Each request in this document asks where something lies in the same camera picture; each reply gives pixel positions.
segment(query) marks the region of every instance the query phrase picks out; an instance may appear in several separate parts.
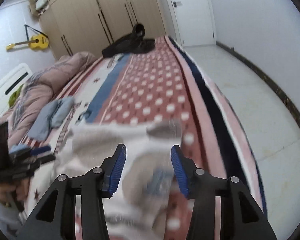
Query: white door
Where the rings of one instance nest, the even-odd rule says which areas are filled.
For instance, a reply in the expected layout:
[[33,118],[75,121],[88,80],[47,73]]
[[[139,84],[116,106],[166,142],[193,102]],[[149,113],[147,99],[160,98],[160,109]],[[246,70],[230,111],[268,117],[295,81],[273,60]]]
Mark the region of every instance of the white door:
[[171,0],[182,46],[214,44],[208,0]]

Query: person's arm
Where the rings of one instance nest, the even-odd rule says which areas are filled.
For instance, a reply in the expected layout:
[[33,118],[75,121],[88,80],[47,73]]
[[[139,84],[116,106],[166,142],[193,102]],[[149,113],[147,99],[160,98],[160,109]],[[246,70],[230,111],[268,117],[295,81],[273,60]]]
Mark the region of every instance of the person's arm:
[[29,191],[29,179],[23,180],[16,185],[0,183],[0,230],[9,240],[15,240],[23,226],[19,217],[19,211],[12,208],[7,199],[7,194],[15,190],[17,192],[17,200],[25,200]]

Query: white bed frame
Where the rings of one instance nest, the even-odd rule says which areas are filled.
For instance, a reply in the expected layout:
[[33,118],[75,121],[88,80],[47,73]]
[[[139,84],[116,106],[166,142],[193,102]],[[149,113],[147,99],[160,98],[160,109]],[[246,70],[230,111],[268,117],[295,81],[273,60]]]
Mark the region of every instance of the white bed frame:
[[0,116],[9,109],[8,101],[11,94],[17,91],[31,76],[32,71],[28,65],[21,63],[0,80]]

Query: wardrobe handle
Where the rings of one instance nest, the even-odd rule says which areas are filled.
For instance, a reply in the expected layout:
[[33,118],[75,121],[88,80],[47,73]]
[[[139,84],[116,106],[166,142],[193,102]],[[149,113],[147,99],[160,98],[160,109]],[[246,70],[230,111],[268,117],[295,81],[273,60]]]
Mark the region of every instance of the wardrobe handle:
[[126,5],[126,4],[124,4],[124,6],[126,7],[127,14],[128,14],[128,16],[129,16],[129,20],[130,20],[130,22],[131,22],[131,26],[132,26],[132,28],[133,28],[132,20],[131,20],[131,18],[130,18],[130,14],[129,14],[129,12],[128,12],[127,5]]
[[73,56],[73,52],[72,52],[72,50],[71,50],[71,48],[70,48],[70,46],[69,46],[69,44],[68,44],[68,41],[67,41],[67,39],[66,39],[66,36],[63,35],[63,38],[65,39],[65,42],[66,42],[66,44],[67,44],[67,46],[68,46],[68,48],[69,48],[69,50],[70,50],[70,52],[71,52],[71,56]]
[[103,30],[105,31],[105,34],[106,34],[106,36],[107,36],[107,39],[108,39],[109,45],[111,45],[111,42],[110,42],[110,40],[109,40],[108,34],[107,34],[107,32],[106,32],[106,29],[104,28],[104,26],[103,26],[103,24],[102,24],[102,21],[101,21],[100,14],[98,14],[98,16],[99,16],[99,20],[100,20],[101,26],[103,27]]
[[69,56],[71,56],[71,54],[70,54],[70,52],[69,52],[69,50],[68,50],[68,48],[67,48],[67,46],[66,46],[66,44],[65,44],[65,41],[63,40],[63,37],[62,37],[62,36],[61,36],[61,40],[62,40],[63,45],[65,46],[65,48],[66,48],[66,50],[67,50]]
[[135,12],[134,12],[134,9],[133,9],[133,6],[132,6],[132,3],[131,3],[131,2],[130,2],[130,5],[131,5],[131,8],[132,8],[132,11],[133,11],[134,17],[135,17],[135,19],[136,19],[136,22],[138,23],[138,20],[137,20],[137,17],[136,17],[136,14],[135,14]]

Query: black bag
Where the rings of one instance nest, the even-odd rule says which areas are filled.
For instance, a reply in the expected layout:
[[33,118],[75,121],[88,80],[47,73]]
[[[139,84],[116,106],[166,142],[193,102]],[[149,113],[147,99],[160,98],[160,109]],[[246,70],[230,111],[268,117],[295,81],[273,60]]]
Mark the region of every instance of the black bag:
[[113,57],[119,53],[143,54],[152,51],[155,47],[155,39],[143,39],[145,28],[137,23],[132,33],[127,34],[102,51],[103,57]]

